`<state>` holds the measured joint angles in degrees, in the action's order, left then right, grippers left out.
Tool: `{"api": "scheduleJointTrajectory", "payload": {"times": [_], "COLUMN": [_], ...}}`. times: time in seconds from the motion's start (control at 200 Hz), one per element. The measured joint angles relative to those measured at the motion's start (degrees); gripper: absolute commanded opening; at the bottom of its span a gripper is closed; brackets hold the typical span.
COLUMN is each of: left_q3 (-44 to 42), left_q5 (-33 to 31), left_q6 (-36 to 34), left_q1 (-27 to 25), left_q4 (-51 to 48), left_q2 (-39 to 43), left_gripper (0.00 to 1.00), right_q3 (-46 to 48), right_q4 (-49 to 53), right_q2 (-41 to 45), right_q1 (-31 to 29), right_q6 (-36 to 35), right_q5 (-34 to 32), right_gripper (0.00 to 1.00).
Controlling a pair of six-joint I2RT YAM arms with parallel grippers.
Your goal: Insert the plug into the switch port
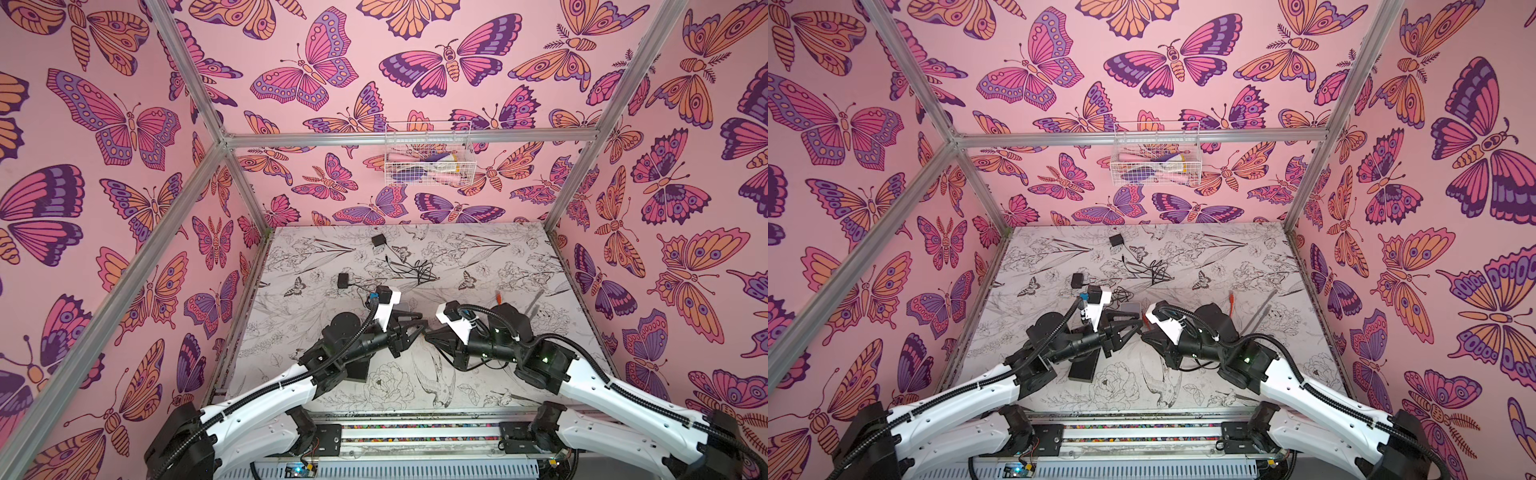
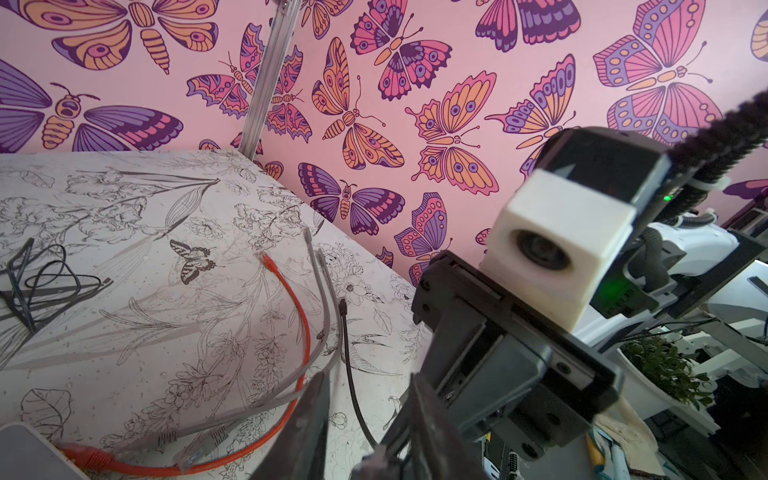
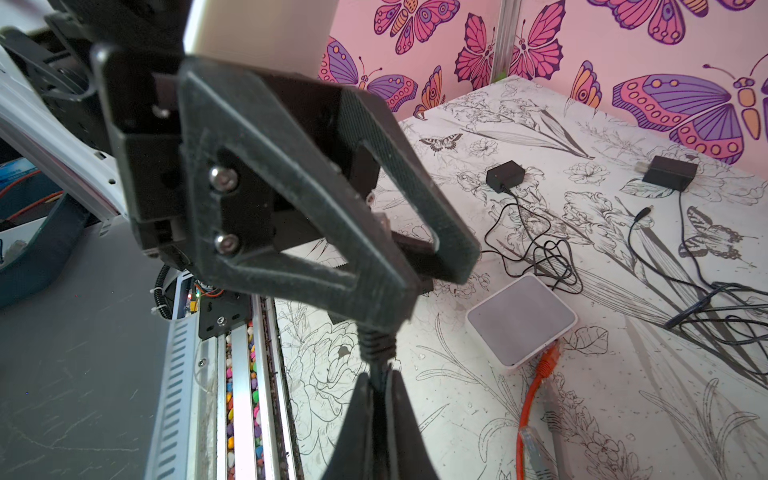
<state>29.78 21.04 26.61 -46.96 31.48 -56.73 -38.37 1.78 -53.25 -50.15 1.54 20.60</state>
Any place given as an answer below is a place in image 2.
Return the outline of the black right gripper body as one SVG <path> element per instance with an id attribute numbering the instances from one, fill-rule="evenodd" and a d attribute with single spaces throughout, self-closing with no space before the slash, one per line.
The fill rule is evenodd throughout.
<path id="1" fill-rule="evenodd" d="M 430 261 L 412 312 L 433 334 L 420 372 L 468 439 L 492 433 L 536 461 L 620 398 L 619 368 L 450 251 Z"/>

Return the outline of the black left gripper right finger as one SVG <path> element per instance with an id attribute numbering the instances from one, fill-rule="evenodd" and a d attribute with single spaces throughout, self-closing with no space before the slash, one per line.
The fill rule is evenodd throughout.
<path id="1" fill-rule="evenodd" d="M 407 399 L 408 479 L 488 479 L 447 410 L 421 373 L 411 376 Z"/>

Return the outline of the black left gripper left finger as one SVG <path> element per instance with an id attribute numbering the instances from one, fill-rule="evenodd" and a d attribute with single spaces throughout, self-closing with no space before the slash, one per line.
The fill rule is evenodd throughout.
<path id="1" fill-rule="evenodd" d="M 324 478 L 326 464 L 330 381 L 314 375 L 290 419 L 251 479 Z"/>

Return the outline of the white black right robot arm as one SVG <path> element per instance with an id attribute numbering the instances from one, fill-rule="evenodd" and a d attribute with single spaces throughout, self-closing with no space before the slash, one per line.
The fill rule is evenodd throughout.
<path id="1" fill-rule="evenodd" d="M 767 96 L 666 146 L 634 132 L 548 140 L 501 209 L 478 266 L 446 251 L 412 311 L 433 340 L 386 441 L 440 446 L 492 432 L 535 459 L 585 433 L 620 397 L 605 351 L 678 319 L 763 250 L 694 208 L 767 139 Z"/>

